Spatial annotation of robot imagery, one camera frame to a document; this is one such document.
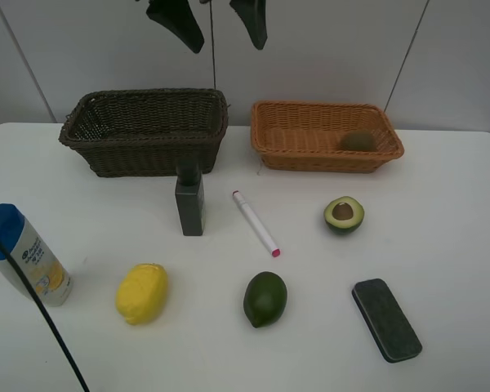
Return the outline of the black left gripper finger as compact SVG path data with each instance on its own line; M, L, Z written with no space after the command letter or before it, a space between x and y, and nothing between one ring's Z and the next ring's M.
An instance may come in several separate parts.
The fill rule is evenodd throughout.
M203 33L187 0L150 0L146 15L175 34L193 53L203 48Z
M229 4L243 22L253 46L262 50L268 39L266 0L231 0Z

